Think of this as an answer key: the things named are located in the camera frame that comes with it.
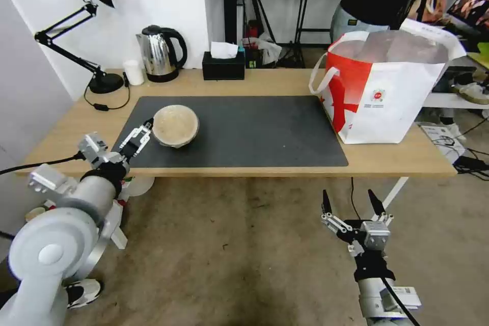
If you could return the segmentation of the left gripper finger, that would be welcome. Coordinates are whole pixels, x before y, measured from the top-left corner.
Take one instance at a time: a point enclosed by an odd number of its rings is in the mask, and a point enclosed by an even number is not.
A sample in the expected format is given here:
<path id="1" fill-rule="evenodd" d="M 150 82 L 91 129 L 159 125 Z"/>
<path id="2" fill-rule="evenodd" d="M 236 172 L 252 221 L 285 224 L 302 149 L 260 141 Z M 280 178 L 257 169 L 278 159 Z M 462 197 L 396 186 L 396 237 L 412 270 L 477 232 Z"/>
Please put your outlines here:
<path id="1" fill-rule="evenodd" d="M 134 128 L 119 145 L 119 150 L 143 150 L 150 141 L 154 118 Z"/>
<path id="2" fill-rule="evenodd" d="M 140 125 L 131 132 L 131 157 L 141 153 L 149 142 L 152 134 L 152 125 Z"/>

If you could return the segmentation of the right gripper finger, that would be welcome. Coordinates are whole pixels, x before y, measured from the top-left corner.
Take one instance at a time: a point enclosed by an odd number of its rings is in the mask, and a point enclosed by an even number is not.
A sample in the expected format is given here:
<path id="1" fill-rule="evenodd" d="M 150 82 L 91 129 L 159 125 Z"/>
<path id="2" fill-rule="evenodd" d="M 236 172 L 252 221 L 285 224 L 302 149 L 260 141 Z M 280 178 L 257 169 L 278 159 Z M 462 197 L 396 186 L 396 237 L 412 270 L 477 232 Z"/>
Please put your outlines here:
<path id="1" fill-rule="evenodd" d="M 321 222 L 340 240 L 345 243 L 352 243 L 354 240 L 353 228 L 333 214 L 328 193 L 325 189 L 322 190 L 321 210 Z"/>
<path id="2" fill-rule="evenodd" d="M 389 226 L 394 219 L 394 215 L 387 213 L 382 201 L 376 196 L 373 190 L 368 189 L 367 193 L 374 211 L 374 216 L 371 221 Z"/>

